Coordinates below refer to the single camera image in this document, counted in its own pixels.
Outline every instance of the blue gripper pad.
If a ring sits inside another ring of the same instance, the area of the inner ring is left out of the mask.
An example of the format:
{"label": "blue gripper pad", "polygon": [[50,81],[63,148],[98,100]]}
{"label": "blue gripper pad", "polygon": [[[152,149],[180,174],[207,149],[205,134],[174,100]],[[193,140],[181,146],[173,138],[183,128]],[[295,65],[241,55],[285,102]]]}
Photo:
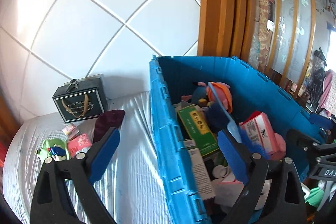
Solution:
{"label": "blue gripper pad", "polygon": [[91,163],[91,175],[89,177],[89,181],[91,184],[94,184],[96,181],[101,180],[103,177],[105,170],[112,159],[114,152],[116,151],[119,142],[120,142],[120,132],[116,128],[110,128],[109,130],[113,130],[112,134],[105,141],[103,146],[100,148],[99,152],[93,159]]}

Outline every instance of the green box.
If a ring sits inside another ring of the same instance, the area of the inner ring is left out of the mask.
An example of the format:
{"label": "green box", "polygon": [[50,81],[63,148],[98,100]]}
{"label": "green box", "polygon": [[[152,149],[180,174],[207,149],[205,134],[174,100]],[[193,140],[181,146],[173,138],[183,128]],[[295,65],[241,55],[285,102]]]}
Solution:
{"label": "green box", "polygon": [[214,135],[194,105],[180,109],[177,113],[190,138],[195,140],[202,157],[219,149]]}

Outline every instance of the maroon cloth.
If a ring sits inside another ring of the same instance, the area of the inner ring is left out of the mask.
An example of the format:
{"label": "maroon cloth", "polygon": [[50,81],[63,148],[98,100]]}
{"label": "maroon cloth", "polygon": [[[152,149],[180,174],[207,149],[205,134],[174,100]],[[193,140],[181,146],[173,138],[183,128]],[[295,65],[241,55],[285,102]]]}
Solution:
{"label": "maroon cloth", "polygon": [[93,142],[98,142],[110,127],[119,128],[123,122],[125,111],[121,109],[110,110],[102,113],[94,125]]}

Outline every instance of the black gift box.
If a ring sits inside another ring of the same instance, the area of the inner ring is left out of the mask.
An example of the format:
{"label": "black gift box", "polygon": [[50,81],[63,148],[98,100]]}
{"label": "black gift box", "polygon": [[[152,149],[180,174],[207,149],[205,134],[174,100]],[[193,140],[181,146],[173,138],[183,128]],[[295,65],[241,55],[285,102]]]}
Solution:
{"label": "black gift box", "polygon": [[100,77],[73,79],[60,86],[52,98],[66,123],[96,118],[107,109]]}

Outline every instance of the green plush toy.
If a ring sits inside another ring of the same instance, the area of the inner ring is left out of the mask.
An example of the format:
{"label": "green plush toy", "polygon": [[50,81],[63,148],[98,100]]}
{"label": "green plush toy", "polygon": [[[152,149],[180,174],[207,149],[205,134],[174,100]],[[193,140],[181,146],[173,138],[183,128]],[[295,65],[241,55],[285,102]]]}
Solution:
{"label": "green plush toy", "polygon": [[36,155],[42,163],[48,157],[52,157],[55,161],[71,159],[67,149],[67,141],[62,141],[61,139],[44,140],[41,149],[37,150]]}

